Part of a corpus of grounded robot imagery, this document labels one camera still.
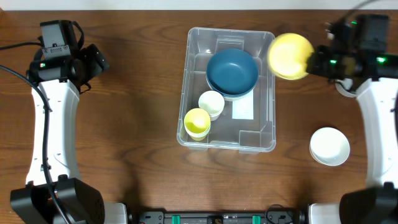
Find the grey small bowl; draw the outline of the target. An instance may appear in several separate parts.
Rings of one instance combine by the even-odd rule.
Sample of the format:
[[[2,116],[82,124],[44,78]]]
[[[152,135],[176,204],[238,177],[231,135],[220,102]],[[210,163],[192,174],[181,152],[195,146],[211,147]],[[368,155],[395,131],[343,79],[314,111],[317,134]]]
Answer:
[[[348,98],[356,98],[356,92],[350,90],[353,86],[352,79],[345,78],[344,80],[335,80],[335,87],[338,92]]]

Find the yellow small bowl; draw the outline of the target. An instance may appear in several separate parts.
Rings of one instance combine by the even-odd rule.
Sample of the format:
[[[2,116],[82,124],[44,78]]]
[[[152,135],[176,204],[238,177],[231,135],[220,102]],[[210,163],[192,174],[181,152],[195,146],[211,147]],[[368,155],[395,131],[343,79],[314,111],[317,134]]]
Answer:
[[[307,60],[314,53],[303,36],[286,33],[276,37],[268,49],[267,61],[274,75],[285,80],[299,80],[308,75]]]

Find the white small bowl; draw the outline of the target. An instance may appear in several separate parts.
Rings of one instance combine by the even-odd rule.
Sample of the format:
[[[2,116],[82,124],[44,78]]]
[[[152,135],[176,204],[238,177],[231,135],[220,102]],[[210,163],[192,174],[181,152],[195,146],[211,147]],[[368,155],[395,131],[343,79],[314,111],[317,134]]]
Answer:
[[[335,128],[320,128],[310,138],[311,156],[326,166],[342,165],[349,158],[350,149],[348,138]]]

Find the cream large bowl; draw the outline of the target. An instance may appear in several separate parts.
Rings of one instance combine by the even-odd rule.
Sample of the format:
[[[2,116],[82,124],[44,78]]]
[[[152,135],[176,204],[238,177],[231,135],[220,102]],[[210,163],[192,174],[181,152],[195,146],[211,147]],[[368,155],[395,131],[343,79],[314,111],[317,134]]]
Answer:
[[[210,90],[216,91],[219,94],[221,94],[221,96],[224,98],[225,101],[236,101],[236,100],[240,100],[240,99],[246,97],[247,95],[251,94],[254,89],[252,88],[250,91],[248,91],[247,93],[243,93],[242,95],[227,95],[227,94],[220,92],[219,90],[216,90],[213,87],[210,87]]]

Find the blue bowl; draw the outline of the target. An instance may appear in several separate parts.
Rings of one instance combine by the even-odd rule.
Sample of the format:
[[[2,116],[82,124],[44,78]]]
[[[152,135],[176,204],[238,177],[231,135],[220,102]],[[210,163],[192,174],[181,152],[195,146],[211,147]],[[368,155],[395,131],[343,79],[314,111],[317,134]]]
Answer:
[[[224,49],[212,56],[206,79],[222,93],[238,95],[249,91],[259,79],[255,59],[239,49]]]
[[[249,94],[250,92],[252,92],[252,91],[255,89],[256,85],[257,85],[257,83],[256,83],[249,91],[247,91],[247,92],[245,92],[245,93],[238,94],[238,95],[230,95],[230,94],[227,94],[227,93],[222,93],[221,90],[217,90],[217,89],[210,83],[209,80],[206,79],[206,82],[207,82],[207,84],[208,84],[208,86],[210,87],[211,90],[216,91],[216,92],[220,93],[224,98],[228,98],[228,99],[231,99],[231,100],[235,100],[235,99],[238,99],[238,98],[243,98],[244,96],[246,96],[247,94]]]

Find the cream cup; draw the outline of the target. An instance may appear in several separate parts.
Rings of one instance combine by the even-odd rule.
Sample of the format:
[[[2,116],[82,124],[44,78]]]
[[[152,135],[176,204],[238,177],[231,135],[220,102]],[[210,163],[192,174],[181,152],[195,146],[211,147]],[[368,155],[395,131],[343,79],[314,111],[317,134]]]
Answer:
[[[224,98],[217,91],[206,91],[199,97],[198,105],[209,115],[220,114],[224,108]]]

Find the yellow cup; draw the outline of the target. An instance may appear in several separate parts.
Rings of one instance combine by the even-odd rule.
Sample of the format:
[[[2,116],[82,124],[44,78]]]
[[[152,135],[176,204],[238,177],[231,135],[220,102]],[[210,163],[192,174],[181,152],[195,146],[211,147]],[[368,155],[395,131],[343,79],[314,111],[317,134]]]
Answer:
[[[184,126],[197,126],[206,128],[211,124],[209,114],[201,108],[194,108],[187,112],[183,122]]]
[[[202,141],[207,137],[208,133],[188,133],[188,135],[195,141]]]

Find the pink cup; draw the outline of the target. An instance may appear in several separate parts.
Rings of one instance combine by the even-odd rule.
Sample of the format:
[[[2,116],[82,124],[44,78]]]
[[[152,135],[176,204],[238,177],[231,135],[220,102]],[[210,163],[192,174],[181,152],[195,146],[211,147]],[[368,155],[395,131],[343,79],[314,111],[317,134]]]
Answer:
[[[211,120],[211,121],[215,121],[216,119],[219,118],[219,116],[220,116],[221,113],[222,113],[222,111],[218,111],[217,113],[209,114],[210,120]]]

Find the light blue cup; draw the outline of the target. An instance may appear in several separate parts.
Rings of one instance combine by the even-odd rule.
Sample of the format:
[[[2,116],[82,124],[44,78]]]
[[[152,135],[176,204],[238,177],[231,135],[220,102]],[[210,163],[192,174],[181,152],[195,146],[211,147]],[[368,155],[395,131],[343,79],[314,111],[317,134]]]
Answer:
[[[210,132],[210,126],[206,127],[197,127],[197,126],[185,126],[185,130],[189,136],[195,138],[201,138],[206,136]]]

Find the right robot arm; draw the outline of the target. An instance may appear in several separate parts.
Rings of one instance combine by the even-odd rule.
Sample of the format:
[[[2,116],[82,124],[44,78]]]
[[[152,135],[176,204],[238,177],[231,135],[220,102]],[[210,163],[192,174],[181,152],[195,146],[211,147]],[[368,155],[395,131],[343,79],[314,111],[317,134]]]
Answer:
[[[358,14],[330,24],[329,46],[307,60],[307,72],[338,82],[352,80],[366,135],[366,188],[338,203],[314,203],[308,223],[397,223],[397,56],[387,50],[389,17]]]

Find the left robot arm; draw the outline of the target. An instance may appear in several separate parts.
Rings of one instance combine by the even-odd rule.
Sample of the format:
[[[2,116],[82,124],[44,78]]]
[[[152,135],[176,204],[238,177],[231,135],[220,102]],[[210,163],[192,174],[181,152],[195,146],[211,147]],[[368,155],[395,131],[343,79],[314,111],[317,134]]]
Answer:
[[[48,21],[40,28],[39,50],[22,76],[34,99],[34,149],[25,186],[11,192],[11,207],[25,223],[128,223],[125,204],[106,203],[84,183],[76,159],[80,96],[109,64],[76,36],[77,22]]]

